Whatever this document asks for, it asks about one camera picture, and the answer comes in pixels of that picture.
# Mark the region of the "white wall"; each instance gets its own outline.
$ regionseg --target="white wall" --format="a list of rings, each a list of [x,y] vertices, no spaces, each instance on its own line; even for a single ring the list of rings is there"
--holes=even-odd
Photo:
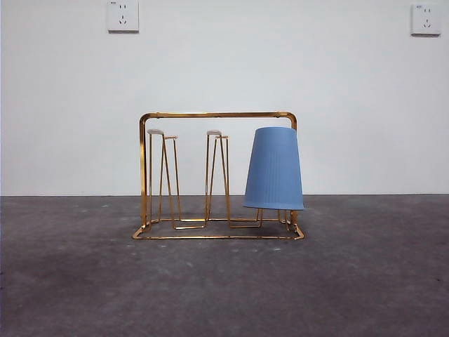
[[[2,63],[2,61],[1,61],[1,59],[3,58],[3,54],[1,53],[1,45],[3,44],[2,42],[1,42],[1,40],[2,40],[2,38],[1,38],[1,7],[2,7],[2,5],[1,5],[1,0],[0,0],[0,79],[2,79],[3,77],[1,76],[1,70],[3,69],[3,63]],[[1,137],[1,96],[2,95],[0,95],[0,172],[1,172],[1,148],[2,148],[2,146],[1,146],[1,139],[2,139],[2,137]],[[1,175],[0,175],[0,191],[2,191],[2,189],[1,189]]]
[[[142,114],[242,110],[296,113],[304,193],[447,193],[440,2],[432,39],[409,0],[140,0],[134,35],[107,33],[106,0],[3,0],[2,194],[139,194]],[[243,193],[253,125],[164,123],[182,193],[203,192],[210,127]]]

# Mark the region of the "floor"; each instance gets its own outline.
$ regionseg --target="floor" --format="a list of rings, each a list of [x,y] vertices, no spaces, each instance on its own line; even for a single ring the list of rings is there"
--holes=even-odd
[[[137,197],[4,197],[1,335],[449,336],[449,195],[305,204],[304,240],[138,241]]]

